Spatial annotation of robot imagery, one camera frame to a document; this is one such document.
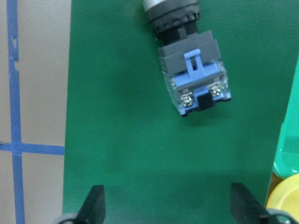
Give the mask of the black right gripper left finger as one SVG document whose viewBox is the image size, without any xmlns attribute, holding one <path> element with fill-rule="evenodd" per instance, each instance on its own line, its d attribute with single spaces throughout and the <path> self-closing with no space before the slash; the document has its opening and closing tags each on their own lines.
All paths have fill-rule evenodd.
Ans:
<svg viewBox="0 0 299 224">
<path fill-rule="evenodd" d="M 94 185 L 77 214 L 78 224 L 102 224 L 105 220 L 105 189 Z"/>
</svg>

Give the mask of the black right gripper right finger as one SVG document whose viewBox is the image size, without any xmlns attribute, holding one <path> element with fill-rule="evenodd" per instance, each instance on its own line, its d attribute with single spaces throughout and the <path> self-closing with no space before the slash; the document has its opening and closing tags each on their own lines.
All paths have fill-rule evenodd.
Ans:
<svg viewBox="0 0 299 224">
<path fill-rule="evenodd" d="M 231 213 L 236 224 L 271 224 L 266 208 L 243 183 L 231 184 Z"/>
</svg>

